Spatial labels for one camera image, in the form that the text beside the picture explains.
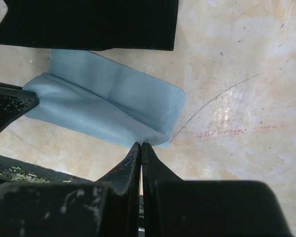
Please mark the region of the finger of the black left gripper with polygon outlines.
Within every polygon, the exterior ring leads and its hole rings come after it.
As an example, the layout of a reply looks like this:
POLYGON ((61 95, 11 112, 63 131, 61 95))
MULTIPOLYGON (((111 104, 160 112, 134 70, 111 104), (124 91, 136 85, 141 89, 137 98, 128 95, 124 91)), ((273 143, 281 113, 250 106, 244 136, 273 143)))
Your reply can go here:
POLYGON ((0 133, 39 104, 34 92, 0 82, 0 133))

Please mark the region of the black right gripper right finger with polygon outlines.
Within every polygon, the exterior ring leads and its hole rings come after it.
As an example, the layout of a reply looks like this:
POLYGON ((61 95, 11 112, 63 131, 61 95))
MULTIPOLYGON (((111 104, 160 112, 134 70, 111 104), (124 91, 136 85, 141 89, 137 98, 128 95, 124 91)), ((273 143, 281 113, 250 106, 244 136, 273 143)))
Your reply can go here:
POLYGON ((273 191, 259 181, 181 179, 142 144, 148 237, 290 237, 273 191))

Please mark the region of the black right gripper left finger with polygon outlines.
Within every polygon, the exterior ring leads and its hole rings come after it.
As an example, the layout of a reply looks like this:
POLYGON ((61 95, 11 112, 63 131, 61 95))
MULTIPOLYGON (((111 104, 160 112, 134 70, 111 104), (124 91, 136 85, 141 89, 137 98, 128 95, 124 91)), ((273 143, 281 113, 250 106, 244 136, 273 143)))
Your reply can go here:
POLYGON ((96 182, 0 185, 0 237, 136 237, 141 147, 96 182))

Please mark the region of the light blue lens cloth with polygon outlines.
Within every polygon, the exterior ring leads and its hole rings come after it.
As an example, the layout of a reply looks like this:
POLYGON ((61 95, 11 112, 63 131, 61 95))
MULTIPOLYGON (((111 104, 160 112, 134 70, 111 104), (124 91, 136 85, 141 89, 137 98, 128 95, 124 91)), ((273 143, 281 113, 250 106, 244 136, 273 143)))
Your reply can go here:
POLYGON ((79 50, 53 50, 23 89, 39 100, 27 117, 125 147, 167 145, 185 103, 181 88, 79 50))

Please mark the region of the black glasses case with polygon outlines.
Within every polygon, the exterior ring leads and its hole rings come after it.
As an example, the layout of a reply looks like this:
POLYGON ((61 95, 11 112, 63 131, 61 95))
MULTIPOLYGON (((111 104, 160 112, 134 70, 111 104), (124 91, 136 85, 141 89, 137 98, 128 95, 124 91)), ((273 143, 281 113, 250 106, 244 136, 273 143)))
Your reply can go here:
POLYGON ((176 0, 8 0, 0 44, 102 51, 174 49, 176 0))

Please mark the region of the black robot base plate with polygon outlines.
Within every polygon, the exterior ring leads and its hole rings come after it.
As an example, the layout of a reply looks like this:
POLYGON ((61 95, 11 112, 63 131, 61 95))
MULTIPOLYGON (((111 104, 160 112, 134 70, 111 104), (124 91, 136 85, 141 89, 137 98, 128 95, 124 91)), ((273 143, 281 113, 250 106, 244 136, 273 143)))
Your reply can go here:
POLYGON ((17 182, 35 184, 93 183, 91 180, 0 155, 0 185, 17 182))

